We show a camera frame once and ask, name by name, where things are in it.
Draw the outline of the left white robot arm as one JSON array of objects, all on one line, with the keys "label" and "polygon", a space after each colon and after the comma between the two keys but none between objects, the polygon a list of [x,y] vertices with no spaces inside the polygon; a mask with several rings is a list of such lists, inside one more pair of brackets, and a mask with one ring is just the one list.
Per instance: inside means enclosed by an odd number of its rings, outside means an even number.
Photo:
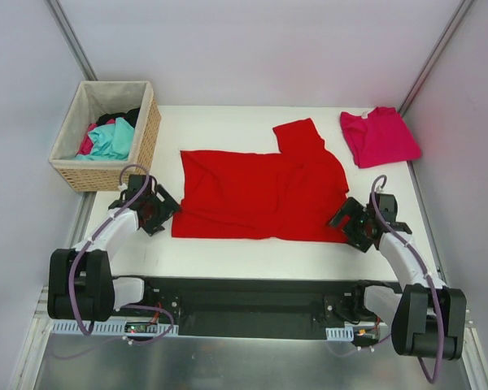
[{"label": "left white robot arm", "polygon": [[145,289],[140,277],[114,277],[111,260],[132,234],[143,231],[154,236],[180,210],[153,176],[131,175],[91,236],[51,254],[48,315],[52,319],[103,322],[126,305],[136,315],[150,314],[155,295]]}]

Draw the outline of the wicker basket with cloth liner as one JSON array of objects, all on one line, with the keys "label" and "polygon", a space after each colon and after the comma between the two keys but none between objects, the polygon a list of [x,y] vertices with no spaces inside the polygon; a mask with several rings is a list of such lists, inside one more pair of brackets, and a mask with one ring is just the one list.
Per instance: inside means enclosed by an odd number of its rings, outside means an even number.
[{"label": "wicker basket with cloth liner", "polygon": [[151,167],[160,120],[149,81],[82,81],[50,164],[77,192],[114,191],[129,164]]}]

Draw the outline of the magenta t shirt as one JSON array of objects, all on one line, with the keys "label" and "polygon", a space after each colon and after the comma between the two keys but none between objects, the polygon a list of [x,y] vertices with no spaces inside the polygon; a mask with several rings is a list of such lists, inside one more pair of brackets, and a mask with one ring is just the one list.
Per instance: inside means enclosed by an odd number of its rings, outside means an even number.
[{"label": "magenta t shirt", "polygon": [[417,160],[422,152],[394,107],[379,106],[362,115],[339,116],[344,139],[358,168]]}]

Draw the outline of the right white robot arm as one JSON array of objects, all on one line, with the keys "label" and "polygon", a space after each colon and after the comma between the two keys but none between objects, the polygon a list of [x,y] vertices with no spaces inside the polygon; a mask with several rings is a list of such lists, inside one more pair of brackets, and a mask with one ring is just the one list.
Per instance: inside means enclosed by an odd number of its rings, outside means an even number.
[{"label": "right white robot arm", "polygon": [[412,242],[412,230],[397,220],[392,194],[377,194],[367,205],[349,197],[331,219],[348,245],[363,253],[376,249],[390,264],[400,287],[386,282],[357,282],[341,307],[348,321],[373,315],[390,326],[394,350],[402,356],[457,360],[464,342],[466,297],[429,272]]}]

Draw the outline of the red t shirt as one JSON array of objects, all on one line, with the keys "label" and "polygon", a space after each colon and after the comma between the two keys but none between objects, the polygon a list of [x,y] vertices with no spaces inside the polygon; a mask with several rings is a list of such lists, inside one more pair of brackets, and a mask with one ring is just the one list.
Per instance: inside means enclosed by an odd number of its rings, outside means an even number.
[{"label": "red t shirt", "polygon": [[311,119],[272,131],[276,153],[181,151],[185,194],[174,237],[346,243],[329,224],[349,191],[342,164]]}]

